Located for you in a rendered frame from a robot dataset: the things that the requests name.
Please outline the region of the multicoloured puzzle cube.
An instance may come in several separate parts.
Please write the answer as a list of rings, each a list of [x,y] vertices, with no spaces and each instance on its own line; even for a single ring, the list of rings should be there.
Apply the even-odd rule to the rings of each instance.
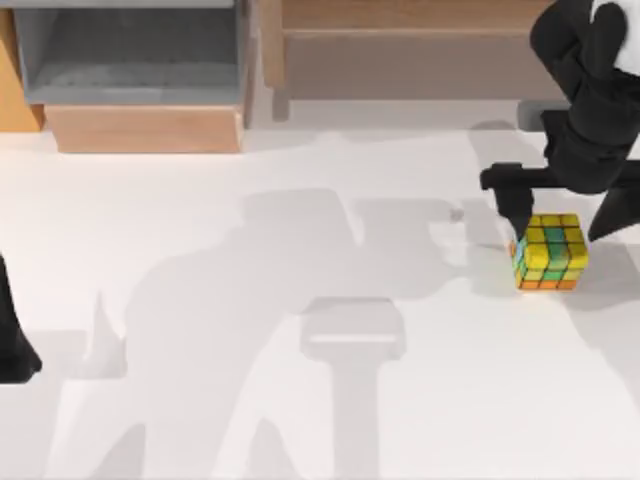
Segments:
[[[524,234],[510,244],[515,285],[523,291],[572,291],[589,256],[574,213],[531,216]]]

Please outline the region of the wooden open shelf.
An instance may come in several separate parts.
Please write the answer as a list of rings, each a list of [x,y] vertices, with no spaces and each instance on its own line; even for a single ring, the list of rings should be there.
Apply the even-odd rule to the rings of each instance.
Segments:
[[[551,0],[256,0],[273,114],[292,100],[555,103],[528,45]]]

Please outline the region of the pale wooden drawer front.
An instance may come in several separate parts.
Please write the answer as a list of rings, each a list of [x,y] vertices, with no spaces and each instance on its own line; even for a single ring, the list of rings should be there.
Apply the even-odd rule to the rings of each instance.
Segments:
[[[47,105],[44,111],[63,153],[238,153],[245,131],[239,106]]]

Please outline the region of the orange wooden cupboard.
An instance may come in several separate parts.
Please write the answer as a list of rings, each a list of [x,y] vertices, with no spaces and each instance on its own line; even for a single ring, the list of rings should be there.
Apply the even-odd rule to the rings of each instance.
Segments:
[[[44,109],[25,101],[13,12],[0,8],[0,133],[35,133]]]

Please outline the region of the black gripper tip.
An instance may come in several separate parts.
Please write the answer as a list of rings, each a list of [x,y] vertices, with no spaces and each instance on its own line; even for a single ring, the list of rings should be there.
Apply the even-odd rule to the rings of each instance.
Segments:
[[[0,385],[27,383],[42,366],[18,320],[6,263],[0,254]]]

